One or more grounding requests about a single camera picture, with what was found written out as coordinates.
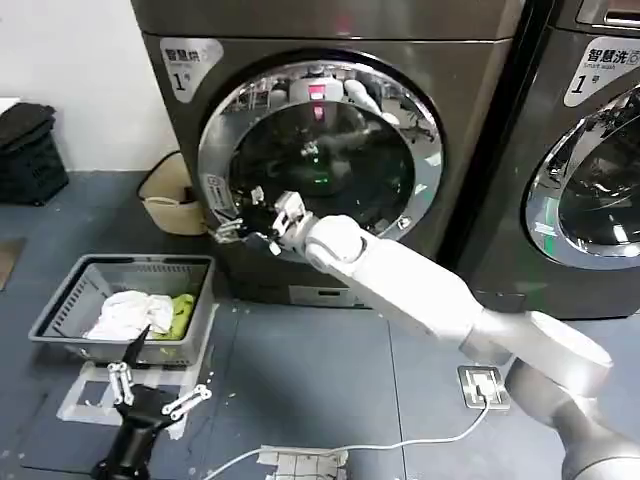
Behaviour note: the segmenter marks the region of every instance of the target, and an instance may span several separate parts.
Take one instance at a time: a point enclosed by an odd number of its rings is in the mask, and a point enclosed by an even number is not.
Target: red light
[[[309,85],[309,98],[311,100],[324,100],[325,85]]]
[[[324,118],[324,108],[319,107],[319,106],[314,106],[313,107],[313,116],[316,118],[317,121],[320,121]]]

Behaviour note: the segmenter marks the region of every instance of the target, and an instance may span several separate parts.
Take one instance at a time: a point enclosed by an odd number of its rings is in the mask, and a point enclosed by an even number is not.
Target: blue floor
[[[81,361],[37,349],[27,332],[71,266],[86,253],[210,253],[207,238],[161,233],[135,197],[142,174],[72,174],[46,207],[0,206],[0,238],[27,246],[0,292],[0,478],[87,478],[115,428],[62,422],[58,406]],[[195,410],[179,441],[163,435],[154,478],[201,478],[262,444],[335,447],[394,443],[463,430],[457,367],[469,362],[371,311],[304,309],[220,298],[206,366],[214,398]],[[618,366],[602,395],[613,426],[640,440],[636,365],[640,321],[576,322]],[[559,479],[564,452],[553,431],[517,406],[491,413],[464,441],[350,455],[360,480]],[[249,459],[221,476],[262,480]]]

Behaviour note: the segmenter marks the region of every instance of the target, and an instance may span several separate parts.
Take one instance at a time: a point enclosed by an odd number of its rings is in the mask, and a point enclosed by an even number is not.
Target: washing machine
[[[458,273],[500,311],[640,308],[640,2],[555,6]]]
[[[522,0],[133,0],[210,227],[301,193],[426,256],[440,246]],[[233,293],[361,305],[259,237],[217,245]]]

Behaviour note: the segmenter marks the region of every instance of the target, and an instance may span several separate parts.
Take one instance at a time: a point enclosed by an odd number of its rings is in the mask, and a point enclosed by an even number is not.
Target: green cloth
[[[179,297],[173,298],[173,320],[171,320],[171,328],[167,333],[153,333],[154,340],[182,340],[185,333],[187,333],[187,327],[189,326],[189,320],[191,319],[191,312],[193,312],[193,304],[195,298],[193,295],[185,293]]]

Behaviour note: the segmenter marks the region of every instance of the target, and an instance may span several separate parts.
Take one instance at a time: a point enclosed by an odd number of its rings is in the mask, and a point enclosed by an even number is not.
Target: gray plastic basket
[[[61,345],[86,359],[113,362],[122,359],[128,342],[87,340],[100,316],[105,299],[124,290],[196,297],[187,332],[182,340],[147,340],[140,363],[191,365],[206,346],[204,338],[213,321],[212,280],[214,261],[206,256],[87,255],[69,275],[36,320],[29,339]]]

